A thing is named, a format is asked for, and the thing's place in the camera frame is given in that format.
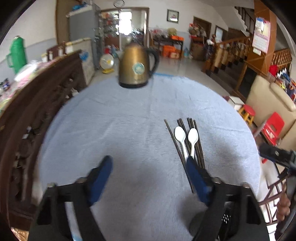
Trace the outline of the person's right hand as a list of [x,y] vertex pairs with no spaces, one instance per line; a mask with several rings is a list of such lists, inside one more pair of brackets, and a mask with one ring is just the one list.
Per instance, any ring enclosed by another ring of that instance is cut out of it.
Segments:
[[284,221],[290,214],[290,200],[285,192],[281,193],[280,200],[277,203],[276,218],[278,222]]

